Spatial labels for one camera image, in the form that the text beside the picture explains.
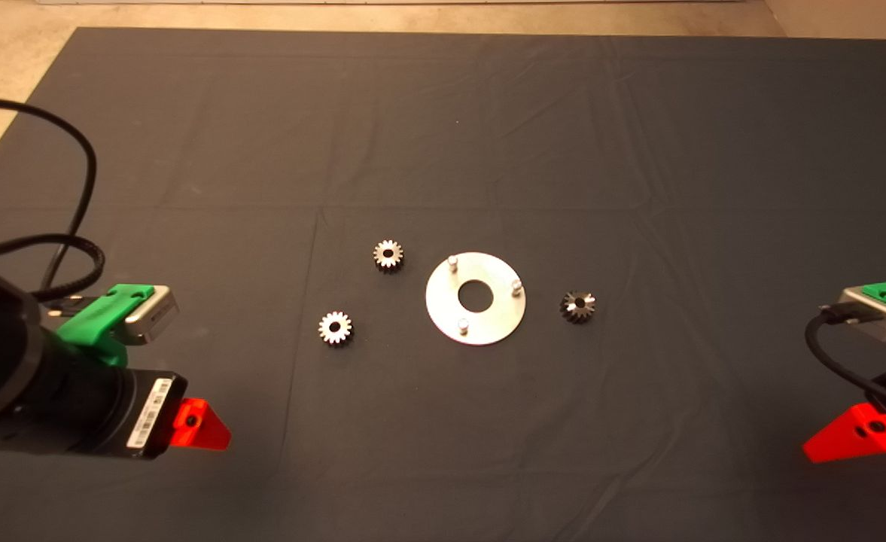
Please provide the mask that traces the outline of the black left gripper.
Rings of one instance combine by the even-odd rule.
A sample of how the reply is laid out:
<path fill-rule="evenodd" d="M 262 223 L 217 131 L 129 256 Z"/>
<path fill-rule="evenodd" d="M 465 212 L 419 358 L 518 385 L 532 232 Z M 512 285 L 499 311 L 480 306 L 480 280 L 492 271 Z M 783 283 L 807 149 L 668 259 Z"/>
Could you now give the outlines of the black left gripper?
<path fill-rule="evenodd" d="M 43 333 L 36 452 L 150 461 L 169 446 L 225 452 L 232 433 L 170 370 L 113 367 Z"/>

